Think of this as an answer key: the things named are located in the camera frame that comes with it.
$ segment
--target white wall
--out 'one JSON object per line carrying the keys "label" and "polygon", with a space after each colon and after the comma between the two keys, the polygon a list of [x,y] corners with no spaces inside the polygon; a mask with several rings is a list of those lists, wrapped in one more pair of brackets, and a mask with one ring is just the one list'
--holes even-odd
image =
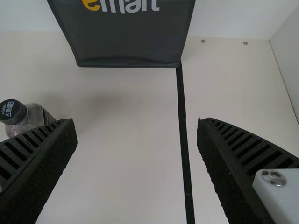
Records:
{"label": "white wall", "polygon": [[189,34],[268,40],[299,0],[197,0]]}
{"label": "white wall", "polygon": [[271,38],[281,75],[299,119],[299,7]]}
{"label": "white wall", "polygon": [[[196,0],[189,34],[268,40],[297,6],[299,0]],[[1,28],[60,30],[46,0],[0,0]]]}

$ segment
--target metal screw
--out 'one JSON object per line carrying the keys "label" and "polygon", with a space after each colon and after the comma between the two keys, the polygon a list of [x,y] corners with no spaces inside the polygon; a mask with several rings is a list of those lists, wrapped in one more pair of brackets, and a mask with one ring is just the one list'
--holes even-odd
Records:
{"label": "metal screw", "polygon": [[286,177],[274,169],[267,169],[262,172],[262,177],[266,182],[277,186],[282,187],[286,185]]}

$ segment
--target black bottle cap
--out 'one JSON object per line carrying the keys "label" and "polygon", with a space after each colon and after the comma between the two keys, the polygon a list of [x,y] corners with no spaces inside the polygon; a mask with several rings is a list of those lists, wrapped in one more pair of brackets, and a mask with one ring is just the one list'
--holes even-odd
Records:
{"label": "black bottle cap", "polygon": [[16,125],[27,115],[27,107],[15,99],[0,103],[0,121],[6,125]]}

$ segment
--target textured foam surface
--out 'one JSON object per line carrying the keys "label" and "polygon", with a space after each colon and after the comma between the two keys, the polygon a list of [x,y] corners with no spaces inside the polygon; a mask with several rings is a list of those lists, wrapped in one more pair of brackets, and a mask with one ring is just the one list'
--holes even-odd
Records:
{"label": "textured foam surface", "polygon": [[44,141],[35,158],[0,194],[0,223],[33,224],[77,146],[72,119]]}
{"label": "textured foam surface", "polygon": [[199,120],[197,144],[228,221],[231,224],[273,224],[251,187],[250,176],[242,172],[238,162],[230,154],[227,142],[211,126],[213,121],[216,124],[219,122],[214,119]]}

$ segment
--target printed label on cap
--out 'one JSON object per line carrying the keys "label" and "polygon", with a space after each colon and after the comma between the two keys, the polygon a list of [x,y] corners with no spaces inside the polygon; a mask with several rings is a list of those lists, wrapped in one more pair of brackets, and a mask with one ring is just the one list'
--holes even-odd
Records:
{"label": "printed label on cap", "polygon": [[1,114],[4,116],[11,117],[11,110],[13,109],[14,101],[8,101],[7,105],[4,104],[2,107]]}

